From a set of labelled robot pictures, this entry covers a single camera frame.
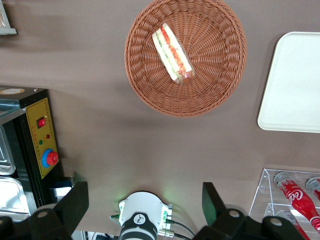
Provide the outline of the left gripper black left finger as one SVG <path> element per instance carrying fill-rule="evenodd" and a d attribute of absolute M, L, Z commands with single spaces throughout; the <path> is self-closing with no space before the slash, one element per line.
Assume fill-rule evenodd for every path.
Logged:
<path fill-rule="evenodd" d="M 13 222 L 0 218 L 2 240 L 71 240 L 89 208 L 88 183 L 80 181 L 54 206 L 38 209 L 30 217 Z"/>

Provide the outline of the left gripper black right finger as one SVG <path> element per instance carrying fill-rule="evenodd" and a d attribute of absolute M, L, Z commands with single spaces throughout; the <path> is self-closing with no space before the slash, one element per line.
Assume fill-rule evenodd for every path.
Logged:
<path fill-rule="evenodd" d="M 195 235 L 195 240 L 304 239 L 285 218 L 267 216 L 258 222 L 238 209 L 227 208 L 211 182 L 202 184 L 202 211 L 207 225 Z"/>

